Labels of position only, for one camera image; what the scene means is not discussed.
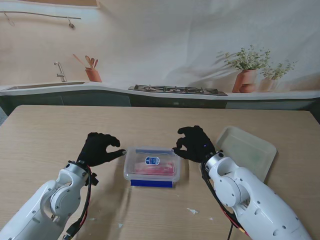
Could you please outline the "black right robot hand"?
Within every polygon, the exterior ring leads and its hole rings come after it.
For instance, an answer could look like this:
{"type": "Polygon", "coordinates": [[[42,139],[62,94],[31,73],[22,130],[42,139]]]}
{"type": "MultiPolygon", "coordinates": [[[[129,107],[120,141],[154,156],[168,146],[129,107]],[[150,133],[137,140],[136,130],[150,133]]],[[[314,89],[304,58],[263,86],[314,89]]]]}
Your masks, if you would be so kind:
{"type": "Polygon", "coordinates": [[[213,143],[200,126],[182,127],[177,133],[184,137],[177,140],[173,151],[181,158],[202,163],[216,154],[213,143]]]}

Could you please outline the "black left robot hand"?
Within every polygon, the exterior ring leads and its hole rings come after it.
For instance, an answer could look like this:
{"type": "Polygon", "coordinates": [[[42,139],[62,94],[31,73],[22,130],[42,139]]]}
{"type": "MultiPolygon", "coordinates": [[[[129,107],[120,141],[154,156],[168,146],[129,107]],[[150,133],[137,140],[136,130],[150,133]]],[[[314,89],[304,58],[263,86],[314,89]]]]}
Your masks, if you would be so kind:
{"type": "Polygon", "coordinates": [[[110,134],[91,132],[87,135],[85,144],[76,162],[89,167],[95,167],[109,163],[127,153],[125,149],[107,152],[108,146],[119,148],[121,143],[116,137],[110,134]]]}

